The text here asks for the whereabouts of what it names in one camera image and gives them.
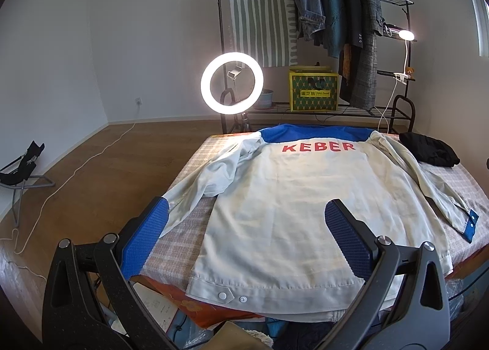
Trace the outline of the white blue work jacket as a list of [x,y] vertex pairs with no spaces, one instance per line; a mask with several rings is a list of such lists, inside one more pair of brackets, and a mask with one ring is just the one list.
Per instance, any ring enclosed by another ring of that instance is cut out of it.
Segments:
[[363,284],[325,223],[339,199],[376,235],[435,246],[453,269],[445,226],[470,241],[477,213],[390,136],[355,127],[280,125],[231,141],[165,193],[173,231],[214,198],[186,294],[298,322],[336,321]]

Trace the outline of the black metal clothes rack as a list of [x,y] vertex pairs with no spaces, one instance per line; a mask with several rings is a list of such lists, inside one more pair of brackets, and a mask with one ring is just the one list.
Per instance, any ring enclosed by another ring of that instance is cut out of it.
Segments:
[[[399,6],[402,8],[402,11],[406,15],[407,19],[407,29],[402,29],[398,26],[395,25],[385,25],[384,29],[384,37],[387,39],[397,39],[397,40],[402,40],[400,37],[397,35],[398,30],[408,30],[411,31],[411,20],[410,20],[410,6],[413,5],[413,2],[410,0],[380,0],[381,2],[387,2],[390,5],[394,6]],[[221,47],[221,52],[225,53],[226,52],[226,47],[225,47],[225,36],[224,36],[224,22],[223,22],[223,13],[222,13],[222,0],[217,0],[217,6],[218,6],[218,17],[219,17],[219,26],[220,26],[220,47]],[[417,42],[416,39],[410,43],[410,57],[408,60],[408,65],[410,66],[411,64],[411,49],[412,49],[412,43]],[[388,78],[393,78],[395,79],[395,73],[390,72],[390,71],[384,71],[384,70],[377,70],[377,74],[380,76],[385,76]],[[230,89],[230,86],[228,85],[228,76],[226,72],[226,68],[223,69],[223,79],[224,79],[224,90],[220,95],[220,100],[221,102],[224,102],[226,100],[227,96],[230,96],[230,100],[234,101],[235,94],[234,90]],[[347,105],[345,103],[339,103],[338,104],[338,110],[334,112],[291,112],[288,107],[286,107],[286,103],[282,101],[278,101],[271,108],[268,109],[256,109],[253,108],[251,111],[249,111],[249,114],[258,114],[260,116],[266,116],[267,114],[272,116],[278,116],[280,115],[283,117],[284,115],[295,115],[298,116],[300,114],[303,114],[305,116],[314,116],[314,117],[319,117],[319,116],[325,116],[323,121],[319,121],[321,124],[325,123],[329,119],[335,118],[339,119],[338,117],[345,117],[348,120],[351,119],[360,119],[360,121],[357,120],[357,124],[363,126],[363,127],[369,127],[367,124],[372,123],[374,119],[380,120],[380,123],[384,120],[386,128],[387,128],[387,133],[392,133],[397,135],[398,132],[395,129],[395,122],[396,120],[401,120],[401,121],[406,121],[406,125],[409,123],[407,126],[407,131],[412,131],[414,128],[414,122],[415,122],[415,116],[416,116],[416,110],[415,110],[415,104],[414,102],[408,97],[409,93],[409,85],[410,82],[414,82],[415,79],[413,78],[412,74],[410,74],[410,78],[407,81],[407,84],[404,85],[404,94],[397,94],[395,96],[395,90],[392,93],[392,99],[387,103],[387,106],[382,107],[384,110],[380,110],[380,107],[375,107],[370,110],[361,110],[355,107],[352,107],[350,105]],[[407,103],[410,106],[410,114],[405,113],[402,109],[397,107],[398,101],[403,101]],[[233,134],[229,133],[228,127],[227,127],[227,121],[226,121],[226,116],[223,114],[220,114],[220,124],[221,124],[221,129],[223,135],[228,135],[228,134]]]

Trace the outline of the plaid bed blanket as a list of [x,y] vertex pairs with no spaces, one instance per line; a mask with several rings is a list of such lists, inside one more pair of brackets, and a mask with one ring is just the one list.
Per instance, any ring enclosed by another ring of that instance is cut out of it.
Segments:
[[[191,156],[173,183],[177,184],[219,154],[223,148],[241,140],[242,137],[241,135],[208,137]],[[443,224],[453,260],[453,272],[449,276],[464,277],[482,264],[477,258],[488,246],[488,197],[462,164],[453,168],[423,164],[422,168],[447,182],[479,215],[472,242],[462,239],[461,235],[447,223]],[[192,267],[200,253],[214,203],[213,198],[203,198],[183,223],[157,240],[141,270],[141,276],[152,286],[172,286],[181,291],[186,289]]]

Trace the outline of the orange patterned bed sheet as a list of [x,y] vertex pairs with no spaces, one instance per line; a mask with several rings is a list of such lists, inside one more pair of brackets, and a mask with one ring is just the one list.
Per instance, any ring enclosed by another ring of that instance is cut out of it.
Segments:
[[227,320],[260,318],[260,315],[253,313],[226,309],[220,306],[193,300],[177,287],[159,283],[157,280],[153,280],[145,275],[136,275],[132,280],[147,286],[149,289],[155,290],[171,300],[180,311],[202,329],[208,329],[217,323],[222,323]]

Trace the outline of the black folded garment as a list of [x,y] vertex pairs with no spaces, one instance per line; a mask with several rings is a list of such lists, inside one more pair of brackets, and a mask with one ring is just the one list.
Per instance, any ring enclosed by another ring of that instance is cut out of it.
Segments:
[[453,148],[441,140],[405,132],[399,134],[399,141],[419,162],[444,168],[453,168],[460,163]]

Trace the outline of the grey plaid hanging coat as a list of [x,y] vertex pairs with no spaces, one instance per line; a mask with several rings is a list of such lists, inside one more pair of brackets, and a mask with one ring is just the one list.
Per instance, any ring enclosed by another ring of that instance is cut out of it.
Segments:
[[370,110],[375,106],[377,37],[383,35],[384,17],[380,0],[360,1],[363,47],[358,58],[350,105]]

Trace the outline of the yellow green cardboard box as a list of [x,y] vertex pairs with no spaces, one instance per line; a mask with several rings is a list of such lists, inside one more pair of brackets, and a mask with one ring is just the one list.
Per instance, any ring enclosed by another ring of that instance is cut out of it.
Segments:
[[294,66],[289,69],[291,112],[334,112],[339,96],[339,74],[327,66]]

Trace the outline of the dark teal hanging jacket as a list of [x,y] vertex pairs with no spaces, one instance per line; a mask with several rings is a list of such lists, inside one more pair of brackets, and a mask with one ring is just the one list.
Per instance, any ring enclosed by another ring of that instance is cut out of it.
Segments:
[[315,35],[314,43],[327,50],[328,56],[338,59],[345,44],[343,0],[320,0],[324,28]]

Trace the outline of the white clip lamp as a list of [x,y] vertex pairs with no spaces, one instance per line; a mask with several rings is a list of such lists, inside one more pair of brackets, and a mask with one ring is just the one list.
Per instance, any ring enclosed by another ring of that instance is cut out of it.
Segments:
[[410,74],[408,73],[408,60],[410,57],[410,43],[414,41],[414,33],[408,30],[398,30],[398,37],[404,41],[404,62],[403,62],[403,71],[399,73],[395,73],[395,79],[397,81],[402,82],[402,84],[407,84],[408,79],[410,78]]

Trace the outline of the striped white green wall hanging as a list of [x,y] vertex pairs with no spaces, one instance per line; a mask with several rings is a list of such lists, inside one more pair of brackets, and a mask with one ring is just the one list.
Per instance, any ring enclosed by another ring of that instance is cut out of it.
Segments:
[[230,0],[234,50],[263,68],[298,63],[294,0]]

